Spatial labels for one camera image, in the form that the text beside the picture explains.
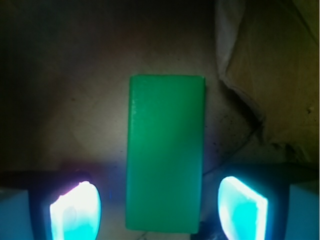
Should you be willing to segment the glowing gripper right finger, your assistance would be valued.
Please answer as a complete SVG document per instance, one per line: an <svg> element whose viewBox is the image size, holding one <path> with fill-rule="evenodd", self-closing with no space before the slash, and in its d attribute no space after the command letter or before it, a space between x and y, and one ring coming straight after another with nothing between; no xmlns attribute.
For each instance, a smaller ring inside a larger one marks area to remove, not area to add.
<svg viewBox="0 0 320 240"><path fill-rule="evenodd" d="M219 182L217 210L229 240L318 240L319 169L296 163L233 164Z"/></svg>

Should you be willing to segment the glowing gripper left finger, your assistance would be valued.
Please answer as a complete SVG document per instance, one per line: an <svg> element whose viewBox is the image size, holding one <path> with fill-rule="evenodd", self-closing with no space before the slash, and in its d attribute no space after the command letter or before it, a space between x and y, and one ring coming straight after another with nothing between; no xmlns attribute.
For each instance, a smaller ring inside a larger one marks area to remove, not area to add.
<svg viewBox="0 0 320 240"><path fill-rule="evenodd" d="M2 240L95 240L101 198L84 171L2 171Z"/></svg>

